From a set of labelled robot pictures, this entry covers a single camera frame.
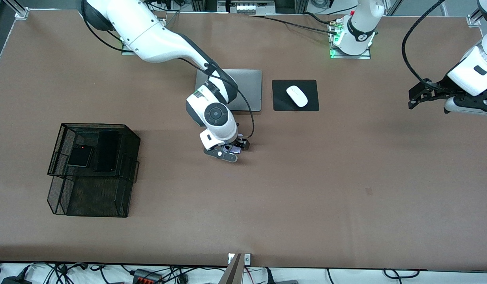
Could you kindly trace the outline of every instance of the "black box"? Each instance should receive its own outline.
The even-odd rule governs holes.
[[[47,173],[52,213],[128,217],[139,146],[140,138],[123,124],[62,123]],[[92,147],[92,154],[80,147]],[[70,165],[68,160],[84,162]]]

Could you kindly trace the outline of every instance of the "white mouse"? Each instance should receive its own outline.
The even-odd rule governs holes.
[[[299,106],[300,108],[303,108],[304,106],[307,105],[308,99],[307,96],[303,93],[300,88],[297,86],[291,86],[287,88],[287,94],[291,97],[291,99],[294,101],[294,103]]]

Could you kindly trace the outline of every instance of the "mouse pad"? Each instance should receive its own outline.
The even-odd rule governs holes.
[[[308,99],[303,108],[297,106],[289,97],[286,90],[297,86]],[[273,110],[274,111],[319,111],[319,97],[317,96],[316,80],[273,80]]]

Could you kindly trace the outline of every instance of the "mesh basket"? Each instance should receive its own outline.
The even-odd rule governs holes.
[[[101,134],[112,131],[112,145]],[[93,149],[87,165],[69,164],[77,147]],[[127,217],[131,189],[139,163],[140,138],[122,124],[61,124],[48,175],[52,176],[47,202],[52,213],[69,216]],[[112,166],[98,169],[105,151]]]

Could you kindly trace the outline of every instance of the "brown table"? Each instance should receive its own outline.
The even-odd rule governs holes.
[[[224,265],[250,252],[261,266],[487,270],[487,117],[407,109],[416,80],[400,46],[414,21],[384,18],[371,60],[335,60],[324,34],[178,16],[173,30],[223,68],[263,70],[251,151],[229,164],[203,154],[185,112],[194,68],[121,56],[76,11],[31,11],[0,61],[0,260]],[[463,18],[427,18],[410,61],[438,80],[479,38]],[[320,111],[274,111],[273,79],[317,80]],[[249,115],[236,119],[248,133]],[[52,215],[62,122],[124,123],[141,137],[129,218]]]

